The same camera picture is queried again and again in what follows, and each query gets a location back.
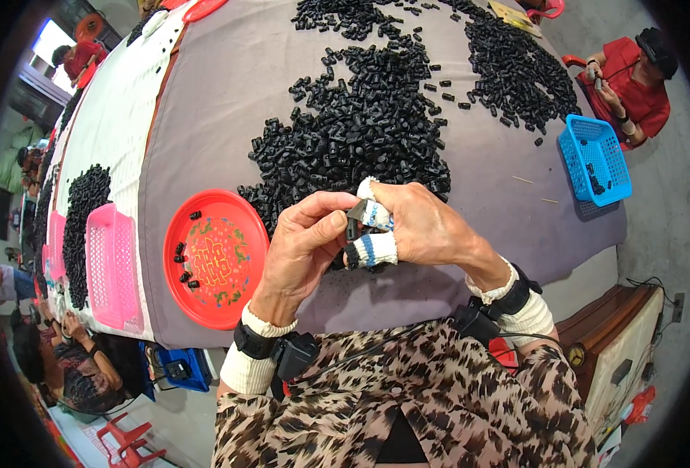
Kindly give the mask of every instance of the hand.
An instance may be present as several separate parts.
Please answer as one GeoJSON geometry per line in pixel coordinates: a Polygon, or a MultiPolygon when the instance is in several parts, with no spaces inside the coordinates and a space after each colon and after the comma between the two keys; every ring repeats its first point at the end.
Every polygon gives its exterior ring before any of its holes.
{"type": "Polygon", "coordinates": [[[419,183],[371,182],[378,203],[394,215],[397,258],[422,265],[462,268],[483,291],[505,286],[503,259],[449,205],[419,183]]]}
{"type": "Polygon", "coordinates": [[[615,93],[615,91],[613,91],[613,89],[610,87],[608,80],[602,80],[602,89],[597,91],[597,94],[611,108],[615,108],[615,107],[621,105],[621,99],[618,97],[618,95],[615,93]]]}
{"type": "Polygon", "coordinates": [[[71,311],[64,313],[64,330],[67,335],[71,336],[73,339],[81,342],[84,339],[89,338],[87,330],[80,323],[80,319],[77,315],[74,315],[71,311]]]}
{"type": "Polygon", "coordinates": [[[346,245],[343,210],[358,202],[350,193],[316,192],[280,214],[262,281],[249,304],[256,317],[275,326],[294,321],[298,306],[346,245]]]}
{"type": "MultiPolygon", "coordinates": [[[[597,62],[593,61],[592,63],[587,65],[588,70],[594,70],[594,78],[602,78],[602,68],[597,64],[597,62]]],[[[588,81],[593,82],[594,80],[590,80],[590,72],[587,72],[584,74],[587,78],[588,81]]]]}

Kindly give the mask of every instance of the pink plastic basket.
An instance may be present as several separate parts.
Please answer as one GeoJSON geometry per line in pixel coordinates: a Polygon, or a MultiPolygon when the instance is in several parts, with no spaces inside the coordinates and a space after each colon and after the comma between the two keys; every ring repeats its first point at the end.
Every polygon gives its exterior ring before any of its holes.
{"type": "Polygon", "coordinates": [[[87,217],[85,266],[92,316],[117,330],[142,332],[134,260],[134,220],[108,203],[87,217]]]}
{"type": "Polygon", "coordinates": [[[48,272],[56,281],[66,275],[64,268],[64,224],[66,218],[53,211],[48,218],[48,272]]]}

